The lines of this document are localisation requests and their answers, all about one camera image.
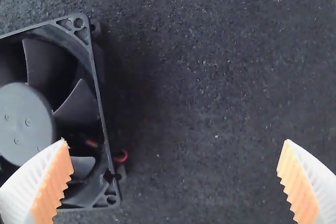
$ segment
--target fan hub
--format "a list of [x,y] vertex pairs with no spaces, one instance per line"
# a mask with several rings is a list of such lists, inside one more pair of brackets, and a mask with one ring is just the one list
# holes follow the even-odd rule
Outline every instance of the fan hub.
[[0,155],[22,166],[55,141],[55,123],[46,99],[25,83],[0,88]]

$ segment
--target black computer fan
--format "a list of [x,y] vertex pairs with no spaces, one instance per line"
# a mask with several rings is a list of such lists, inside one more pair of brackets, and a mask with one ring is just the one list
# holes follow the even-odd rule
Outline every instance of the black computer fan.
[[76,14],[0,37],[0,178],[64,137],[75,172],[61,209],[120,203],[91,27]]

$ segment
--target mounting hole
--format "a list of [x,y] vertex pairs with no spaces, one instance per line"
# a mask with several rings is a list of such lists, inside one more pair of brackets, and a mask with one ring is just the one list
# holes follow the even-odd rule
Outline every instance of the mounting hole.
[[117,200],[114,196],[109,196],[109,197],[106,198],[106,202],[109,205],[114,205],[115,203],[117,203]]
[[73,21],[73,26],[75,28],[82,28],[84,26],[84,20],[82,18],[76,18],[74,21]]

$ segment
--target red wire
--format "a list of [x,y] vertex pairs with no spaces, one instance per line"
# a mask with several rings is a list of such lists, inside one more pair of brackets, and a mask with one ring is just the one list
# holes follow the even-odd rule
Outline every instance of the red wire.
[[118,163],[123,163],[128,158],[128,152],[126,150],[121,150],[121,152],[124,154],[123,157],[114,157],[113,160]]

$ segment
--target plastic fan housing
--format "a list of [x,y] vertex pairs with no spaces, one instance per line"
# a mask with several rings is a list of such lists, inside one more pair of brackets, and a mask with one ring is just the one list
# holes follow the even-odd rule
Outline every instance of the plastic fan housing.
[[111,85],[99,37],[100,24],[84,14],[0,36],[0,186],[64,137],[74,173],[58,210],[120,205],[122,180],[110,149],[115,136],[109,138],[104,114]]

